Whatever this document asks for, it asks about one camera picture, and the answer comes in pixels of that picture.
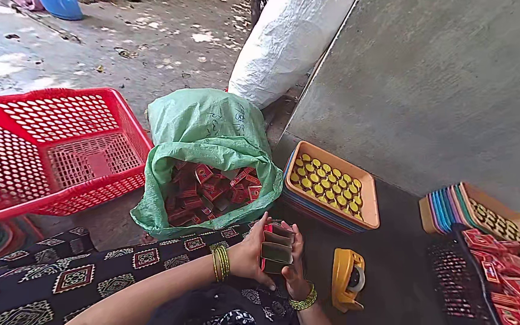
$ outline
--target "concrete floor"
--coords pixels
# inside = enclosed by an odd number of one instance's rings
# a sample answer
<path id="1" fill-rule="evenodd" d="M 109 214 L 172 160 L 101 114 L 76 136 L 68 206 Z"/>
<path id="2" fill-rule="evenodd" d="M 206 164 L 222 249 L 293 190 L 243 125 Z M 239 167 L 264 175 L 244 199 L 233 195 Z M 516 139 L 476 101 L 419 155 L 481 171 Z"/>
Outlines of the concrete floor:
<path id="1" fill-rule="evenodd" d="M 148 128 L 144 111 L 156 98 L 188 87 L 226 88 L 250 32 L 246 0 L 118 0 L 80 6 L 85 18 L 65 21 L 47 13 L 28 17 L 0 5 L 0 95 L 50 87 L 112 87 Z M 8 33 L 19 38 L 7 39 Z M 132 58 L 120 56 L 115 47 L 129 50 Z M 97 71 L 100 65 L 103 72 Z M 264 110 L 272 147 L 301 90 L 294 87 Z M 133 245 L 143 231 L 129 210 L 141 194 L 136 190 L 65 218 L 30 218 L 46 236 L 85 226 L 99 250 Z"/>
<path id="2" fill-rule="evenodd" d="M 290 209 L 282 198 L 275 218 L 298 224 L 305 239 L 307 278 L 333 324 L 445 324 L 428 270 L 418 197 L 376 179 L 379 229 L 346 235 L 324 222 Z M 366 283 L 358 301 L 364 311 L 342 314 L 332 306 L 330 287 L 334 249 L 347 248 L 365 259 Z"/>

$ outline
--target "bangle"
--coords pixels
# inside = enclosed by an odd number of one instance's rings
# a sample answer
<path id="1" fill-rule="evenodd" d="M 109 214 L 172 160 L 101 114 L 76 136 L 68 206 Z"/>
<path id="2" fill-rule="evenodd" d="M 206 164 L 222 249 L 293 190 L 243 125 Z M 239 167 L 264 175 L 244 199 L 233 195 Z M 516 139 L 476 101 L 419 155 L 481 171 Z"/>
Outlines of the bangle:
<path id="1" fill-rule="evenodd" d="M 216 255 L 218 255 L 218 263 L 220 264 L 221 276 L 218 276 L 218 270 L 216 267 Z M 224 281 L 230 274 L 230 261 L 228 260 L 228 254 L 226 248 L 223 246 L 215 247 L 212 250 L 212 257 L 214 260 L 214 273 L 216 274 L 216 281 Z"/>
<path id="2" fill-rule="evenodd" d="M 216 253 L 212 251 L 212 261 L 214 262 L 214 274 L 216 274 L 216 282 L 220 282 L 220 278 L 218 277 L 218 268 L 216 268 Z"/>
<path id="3" fill-rule="evenodd" d="M 308 297 L 302 301 L 297 301 L 293 299 L 289 299 L 290 306 L 292 306 L 297 311 L 303 311 L 304 309 L 307 309 L 308 307 L 314 305 L 316 302 L 316 299 L 318 298 L 318 293 L 316 292 L 316 289 L 314 288 L 314 284 L 310 283 L 311 289 L 310 293 L 308 294 Z"/>
<path id="4" fill-rule="evenodd" d="M 222 281 L 224 281 L 230 274 L 230 262 L 228 260 L 228 253 L 226 252 L 225 247 L 219 246 L 218 252 L 220 253 L 220 263 L 222 265 Z"/>

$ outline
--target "dirty ground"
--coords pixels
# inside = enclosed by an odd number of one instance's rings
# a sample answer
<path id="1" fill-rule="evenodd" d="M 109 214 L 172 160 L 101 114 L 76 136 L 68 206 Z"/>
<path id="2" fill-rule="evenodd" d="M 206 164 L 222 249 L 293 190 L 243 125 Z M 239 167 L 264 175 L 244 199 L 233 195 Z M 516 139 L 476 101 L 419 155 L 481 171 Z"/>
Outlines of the dirty ground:
<path id="1" fill-rule="evenodd" d="M 157 97 L 181 88 L 226 88 L 250 32 L 246 0 L 118 0 L 80 6 L 83 20 L 64 21 L 47 13 L 28 16 L 0 2 L 0 95 L 112 87 L 147 128 L 143 112 Z M 294 104 L 290 97 L 281 98 L 279 109 L 265 109 L 272 147 Z M 81 225 L 90 229 L 99 250 L 132 245 L 143 231 L 129 210 L 142 191 L 69 217 L 30 218 L 46 236 Z"/>

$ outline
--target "printed fabric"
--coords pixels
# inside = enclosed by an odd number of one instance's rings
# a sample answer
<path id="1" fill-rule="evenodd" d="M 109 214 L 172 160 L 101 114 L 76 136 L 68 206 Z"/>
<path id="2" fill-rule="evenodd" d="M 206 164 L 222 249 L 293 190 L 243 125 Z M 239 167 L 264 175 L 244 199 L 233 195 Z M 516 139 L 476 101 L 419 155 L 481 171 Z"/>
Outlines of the printed fabric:
<path id="1" fill-rule="evenodd" d="M 0 261 L 0 325 L 65 324 L 136 282 L 210 254 L 211 245 L 239 243 L 251 227 L 252 223 L 233 225 L 229 235 L 220 229 L 104 252 L 90 247 L 89 232 L 82 227 L 43 240 Z M 286 292 L 283 283 L 277 292 L 254 280 L 230 277 L 225 284 L 189 292 L 158 310 L 197 301 L 183 306 L 183 315 L 189 317 L 177 324 L 297 324 L 296 313 L 281 297 Z M 196 306 L 209 308 L 199 312 Z"/>

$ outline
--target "green sack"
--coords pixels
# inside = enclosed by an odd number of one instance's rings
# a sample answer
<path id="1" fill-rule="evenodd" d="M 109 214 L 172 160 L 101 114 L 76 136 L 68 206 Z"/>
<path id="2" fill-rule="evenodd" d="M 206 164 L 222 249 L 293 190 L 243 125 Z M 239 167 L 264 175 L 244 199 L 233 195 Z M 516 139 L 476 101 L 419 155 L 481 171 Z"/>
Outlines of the green sack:
<path id="1" fill-rule="evenodd" d="M 134 221 L 158 240 L 251 221 L 280 196 L 283 173 L 272 163 L 264 118 L 247 100 L 216 89 L 183 89 L 148 105 L 155 147 L 146 161 L 146 188 L 130 211 Z M 174 159 L 206 164 L 223 171 L 254 167 L 262 183 L 254 202 L 218 218 L 189 227 L 171 227 L 164 201 Z"/>

